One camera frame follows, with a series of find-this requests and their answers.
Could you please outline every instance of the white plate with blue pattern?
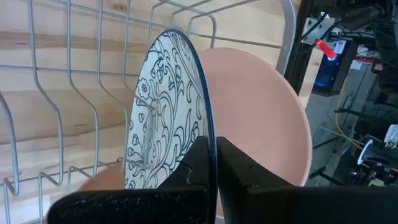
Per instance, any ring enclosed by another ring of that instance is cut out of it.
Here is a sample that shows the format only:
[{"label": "white plate with blue pattern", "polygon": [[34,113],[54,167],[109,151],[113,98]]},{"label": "white plate with blue pattern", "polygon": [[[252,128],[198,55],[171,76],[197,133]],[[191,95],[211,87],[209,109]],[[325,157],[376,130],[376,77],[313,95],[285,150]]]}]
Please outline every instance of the white plate with blue pattern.
[{"label": "white plate with blue pattern", "polygon": [[149,49],[133,101],[124,186],[157,188],[198,136],[216,144],[210,97],[198,55],[181,31],[163,32]]}]

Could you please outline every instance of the red handle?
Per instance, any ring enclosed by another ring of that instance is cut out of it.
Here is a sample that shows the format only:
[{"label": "red handle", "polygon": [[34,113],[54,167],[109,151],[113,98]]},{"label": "red handle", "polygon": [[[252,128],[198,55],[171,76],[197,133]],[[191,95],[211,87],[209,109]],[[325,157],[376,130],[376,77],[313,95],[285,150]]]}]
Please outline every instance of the red handle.
[{"label": "red handle", "polygon": [[324,41],[318,39],[315,43],[329,58],[334,59],[337,56],[333,49],[331,49],[326,43],[324,43]]}]

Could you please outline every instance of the wire rack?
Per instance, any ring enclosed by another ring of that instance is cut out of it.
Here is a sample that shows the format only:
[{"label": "wire rack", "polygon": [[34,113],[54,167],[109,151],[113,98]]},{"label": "wire rack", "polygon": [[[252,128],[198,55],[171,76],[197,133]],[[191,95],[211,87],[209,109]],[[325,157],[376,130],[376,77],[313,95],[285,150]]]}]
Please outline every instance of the wire rack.
[{"label": "wire rack", "polygon": [[[293,44],[293,39],[295,35],[295,25],[296,25],[296,18],[295,18],[295,9],[294,5],[291,0],[280,0],[280,4],[282,6],[283,12],[284,12],[284,17],[285,17],[285,28],[284,28],[284,36],[283,36],[283,41],[282,45],[272,45],[272,44],[264,44],[264,43],[259,43],[259,42],[250,42],[250,41],[245,41],[245,40],[237,40],[237,39],[229,39],[225,37],[218,37],[217,36],[217,20],[216,17],[213,16],[214,13],[216,12],[221,12],[225,11],[228,9],[231,9],[233,7],[237,7],[243,4],[249,4],[251,2],[257,1],[257,0],[246,0],[246,1],[241,1],[237,2],[234,4],[231,4],[229,6],[225,7],[220,7],[217,9],[214,9],[212,11],[208,12],[203,12],[201,10],[198,10],[197,7],[201,6],[202,4],[206,4],[212,0],[203,0],[200,2],[197,2],[195,4],[186,6],[183,4],[179,4],[173,1],[159,1],[157,4],[154,4],[150,10],[150,17],[149,21],[144,21],[142,19],[135,18],[134,15],[131,14],[131,4],[134,4],[134,1],[127,0],[126,1],[126,15],[120,15],[108,11],[104,11],[104,0],[99,0],[99,8],[95,9],[92,7],[87,7],[83,6],[80,4],[74,4],[71,2],[71,0],[47,0],[49,2],[52,2],[53,4],[60,4],[63,5],[63,7],[66,8],[67,11],[67,69],[59,69],[59,68],[47,68],[47,67],[38,67],[37,66],[37,60],[36,60],[36,39],[35,39],[35,27],[34,27],[34,10],[33,10],[33,2],[32,0],[28,0],[27,2],[27,13],[28,13],[28,26],[29,26],[29,42],[30,42],[30,51],[31,51],[31,60],[32,60],[32,66],[27,67],[27,66],[14,66],[14,65],[1,65],[0,68],[6,68],[6,69],[13,69],[13,70],[31,70],[33,74],[33,79],[34,79],[34,84],[37,87],[38,91],[40,92],[41,96],[44,98],[44,100],[51,106],[53,109],[53,112],[56,114],[56,122],[57,122],[57,132],[58,132],[58,161],[59,161],[59,171],[54,174],[48,174],[46,172],[40,172],[37,174],[36,179],[38,180],[38,185],[39,185],[39,222],[43,223],[44,217],[43,213],[44,207],[43,207],[43,181],[44,179],[48,180],[55,186],[60,186],[65,180],[64,177],[66,176],[66,181],[67,181],[67,192],[68,194],[71,192],[71,174],[73,172],[79,172],[83,174],[87,178],[92,178],[96,175],[98,171],[98,167],[101,166],[109,166],[112,163],[104,163],[99,161],[98,158],[98,151],[99,151],[99,140],[100,140],[100,135],[99,135],[99,122],[98,122],[98,111],[97,108],[94,106],[94,104],[84,96],[83,93],[81,93],[78,88],[75,86],[73,79],[72,79],[72,74],[73,73],[92,73],[96,74],[97,80],[98,80],[98,85],[99,87],[107,94],[109,95],[122,109],[124,113],[124,127],[125,127],[125,142],[124,142],[124,152],[123,156],[120,157],[118,160],[122,161],[123,166],[126,163],[126,146],[127,146],[127,137],[128,137],[128,131],[129,131],[129,114],[128,110],[124,106],[124,104],[117,98],[115,97],[104,85],[102,82],[102,77],[106,75],[117,75],[120,77],[123,77],[124,80],[124,87],[127,88],[132,95],[134,95],[134,90],[130,89],[126,83],[126,76],[132,75],[126,73],[126,67],[127,67],[127,45],[128,45],[128,35],[129,35],[129,23],[130,22],[137,22],[140,24],[145,24],[149,26],[148,29],[148,40],[151,40],[152,38],[152,28],[153,27],[158,27],[162,29],[167,29],[169,27],[174,27],[174,18],[177,14],[183,12],[183,11],[191,11],[194,12],[196,15],[191,17],[189,22],[188,22],[188,27],[186,27],[185,32],[188,34],[188,36],[197,36],[197,37],[204,37],[207,39],[210,39],[210,48],[213,48],[215,46],[215,42],[217,40],[227,40],[229,42],[235,42],[235,43],[240,43],[240,44],[249,44],[249,45],[257,45],[257,46],[263,46],[263,47],[271,47],[275,49],[280,49],[280,55],[279,59],[277,61],[276,69],[281,73],[284,74],[287,62],[290,56],[290,51],[292,50],[292,44]],[[171,15],[171,20],[170,20],[170,25],[165,26],[162,24],[158,24],[154,22],[154,14],[155,10],[164,4],[170,4],[172,6],[178,7],[179,10],[176,10],[172,13]],[[72,70],[71,66],[71,11],[72,8],[77,8],[81,9],[84,11],[92,12],[95,13],[98,16],[98,57],[97,57],[97,69],[88,71],[88,70]],[[102,53],[102,42],[103,42],[103,16],[109,16],[109,17],[114,17],[117,19],[122,19],[125,22],[125,36],[124,36],[124,63],[123,63],[123,72],[122,73],[111,73],[111,72],[102,72],[101,71],[101,53]],[[204,35],[204,34],[198,34],[195,32],[192,32],[192,24],[194,21],[200,17],[209,17],[211,19],[211,35]],[[64,134],[63,134],[63,125],[62,125],[62,117],[60,114],[60,110],[57,107],[57,105],[50,99],[44,88],[42,87],[39,78],[38,78],[38,71],[55,71],[55,72],[65,72],[68,77],[68,83],[72,90],[78,94],[78,96],[91,108],[93,117],[94,117],[94,124],[95,124],[95,158],[94,158],[94,163],[92,166],[89,167],[75,167],[75,166],[70,166],[67,171],[64,169]],[[7,130],[9,133],[9,145],[11,146],[11,158],[9,158],[12,161],[12,177],[10,177],[9,180],[8,178],[5,178],[2,180],[2,189],[4,193],[4,208],[5,208],[5,220],[0,220],[0,222],[6,222],[6,223],[11,223],[11,218],[10,218],[10,202],[9,202],[9,197],[10,195],[13,196],[18,196],[20,194],[20,186],[21,183],[26,181],[27,179],[20,179],[19,178],[19,161],[18,161],[18,155],[17,155],[17,144],[16,144],[16,132],[14,130],[14,123],[12,120],[12,113],[7,105],[7,102],[5,98],[3,97],[3,94],[0,92],[0,103],[1,103],[1,108],[4,110],[5,117],[6,117],[6,124],[7,124]]]}]

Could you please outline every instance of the white label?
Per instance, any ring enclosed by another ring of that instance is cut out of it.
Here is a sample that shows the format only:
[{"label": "white label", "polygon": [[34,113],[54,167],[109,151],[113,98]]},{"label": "white label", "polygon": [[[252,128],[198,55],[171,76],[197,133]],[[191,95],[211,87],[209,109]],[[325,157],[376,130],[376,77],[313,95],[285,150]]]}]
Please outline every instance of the white label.
[{"label": "white label", "polygon": [[339,40],[336,42],[336,47],[333,50],[336,54],[341,54],[343,53],[344,47],[346,45],[346,41],[345,40]]},{"label": "white label", "polygon": [[349,67],[350,69],[355,69],[355,70],[360,70],[362,66],[362,62],[359,62],[357,60],[353,60],[353,63],[351,63],[351,66]]}]

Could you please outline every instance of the wooden table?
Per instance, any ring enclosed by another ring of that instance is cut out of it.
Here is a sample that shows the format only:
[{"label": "wooden table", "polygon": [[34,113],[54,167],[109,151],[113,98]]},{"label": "wooden table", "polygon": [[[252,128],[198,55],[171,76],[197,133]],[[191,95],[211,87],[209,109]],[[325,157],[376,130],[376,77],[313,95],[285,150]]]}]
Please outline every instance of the wooden table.
[{"label": "wooden table", "polygon": [[[150,9],[156,0],[133,1],[131,16],[143,21],[149,20]],[[175,1],[188,4],[187,1]],[[210,11],[238,0],[212,1],[198,8]],[[98,8],[97,0],[73,0],[73,4]],[[33,79],[32,57],[30,53],[28,7],[26,0],[3,0],[0,2],[0,90],[12,113],[17,137],[17,152],[21,182],[20,195],[11,197],[11,218],[13,223],[25,223],[38,217],[38,185],[40,171],[57,173],[58,137],[56,114],[37,90]],[[167,26],[170,15],[178,8],[163,5],[156,9],[154,22]],[[63,4],[46,0],[34,1],[34,29],[36,38],[36,59],[39,82],[46,94],[58,106],[64,133],[64,166],[91,166],[95,145],[94,118],[90,106],[72,89],[68,82],[67,69],[67,14]],[[121,75],[124,65],[124,35],[126,1],[104,0],[101,71],[104,87],[125,106],[128,116],[132,108],[132,92],[127,89]],[[120,18],[108,16],[109,13]],[[193,12],[182,12],[175,17],[175,24],[187,27]],[[218,37],[241,39],[265,44],[280,45],[284,31],[283,10],[277,0],[258,1],[214,14],[217,20]],[[82,9],[72,8],[72,80],[77,89],[91,101],[98,111],[100,129],[100,154],[103,162],[113,162],[122,155],[124,142],[124,112],[121,105],[112,99],[98,84],[97,34],[98,15]],[[148,40],[148,25],[129,23],[126,77],[127,86],[134,90],[137,74],[141,69]],[[151,40],[163,31],[154,27]],[[211,35],[212,25],[208,17],[201,17],[193,23],[192,32]],[[210,39],[191,36],[197,50],[208,49]],[[215,47],[232,47],[245,50],[275,66],[279,49],[246,45],[227,40],[217,40]],[[300,92],[303,107],[317,73],[322,53],[314,50],[308,66],[305,81]],[[46,70],[55,68],[58,71]],[[5,114],[0,112],[0,178],[12,180],[11,150]],[[73,174],[72,189],[85,180],[80,174]],[[66,176],[61,187],[54,187],[44,180],[44,210],[66,192]],[[4,220],[3,198],[0,195],[0,222]]]}]

